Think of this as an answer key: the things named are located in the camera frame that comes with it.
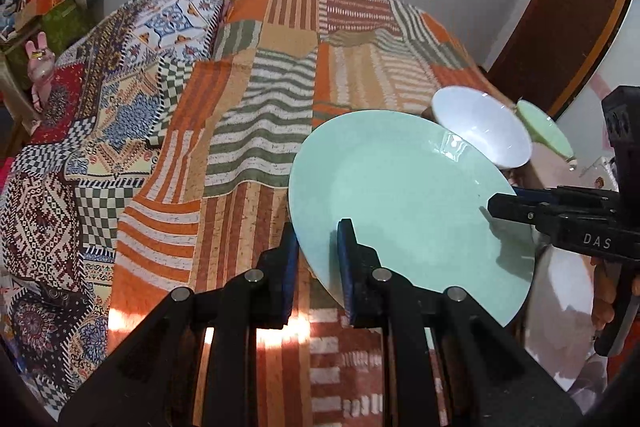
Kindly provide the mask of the person's right hand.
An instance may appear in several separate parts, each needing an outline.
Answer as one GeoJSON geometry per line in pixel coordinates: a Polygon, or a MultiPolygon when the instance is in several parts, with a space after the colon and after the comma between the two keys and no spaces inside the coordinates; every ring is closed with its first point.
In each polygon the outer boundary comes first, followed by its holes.
{"type": "Polygon", "coordinates": [[[592,258],[590,263],[594,266],[591,321],[597,331],[602,331],[615,317],[616,284],[608,276],[603,260],[592,258]]]}

